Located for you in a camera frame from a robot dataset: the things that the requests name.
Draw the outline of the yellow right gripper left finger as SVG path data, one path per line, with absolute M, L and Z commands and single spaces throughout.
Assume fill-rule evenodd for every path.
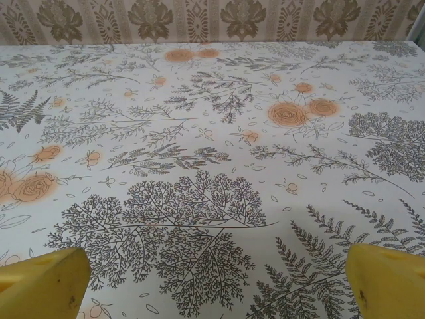
M 90 281 L 82 248 L 1 267 L 2 318 L 76 318 Z

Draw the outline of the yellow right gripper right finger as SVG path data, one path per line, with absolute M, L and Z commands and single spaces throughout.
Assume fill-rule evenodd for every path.
M 363 318 L 424 318 L 424 257 L 354 244 L 345 273 Z

